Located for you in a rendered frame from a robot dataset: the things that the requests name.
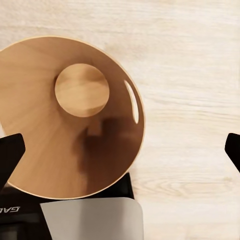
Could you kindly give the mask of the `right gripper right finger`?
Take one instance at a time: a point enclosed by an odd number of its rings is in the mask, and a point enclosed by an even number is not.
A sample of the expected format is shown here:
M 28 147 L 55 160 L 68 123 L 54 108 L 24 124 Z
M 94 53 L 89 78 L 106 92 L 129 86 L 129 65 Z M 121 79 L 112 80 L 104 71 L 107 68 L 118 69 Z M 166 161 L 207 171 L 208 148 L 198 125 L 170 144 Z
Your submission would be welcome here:
M 240 135 L 229 133 L 225 142 L 224 150 L 240 172 Z

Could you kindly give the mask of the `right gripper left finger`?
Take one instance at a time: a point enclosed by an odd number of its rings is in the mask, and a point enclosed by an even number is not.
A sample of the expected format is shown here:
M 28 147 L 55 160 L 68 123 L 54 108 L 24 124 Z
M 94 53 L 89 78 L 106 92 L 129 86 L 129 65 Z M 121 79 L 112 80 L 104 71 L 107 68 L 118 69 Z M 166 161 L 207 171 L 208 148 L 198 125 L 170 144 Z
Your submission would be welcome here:
M 0 138 L 0 191 L 26 151 L 21 133 Z

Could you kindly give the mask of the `trash can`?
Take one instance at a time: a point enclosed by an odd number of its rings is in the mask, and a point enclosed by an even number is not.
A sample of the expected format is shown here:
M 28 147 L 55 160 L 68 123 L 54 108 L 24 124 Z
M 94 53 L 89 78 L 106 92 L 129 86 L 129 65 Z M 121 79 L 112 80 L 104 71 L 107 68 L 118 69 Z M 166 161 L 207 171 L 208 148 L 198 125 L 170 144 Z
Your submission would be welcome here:
M 21 133 L 25 144 L 7 183 L 72 200 L 127 174 L 144 143 L 146 112 L 136 83 L 113 56 L 82 39 L 45 34 L 0 49 L 0 128 L 5 136 Z

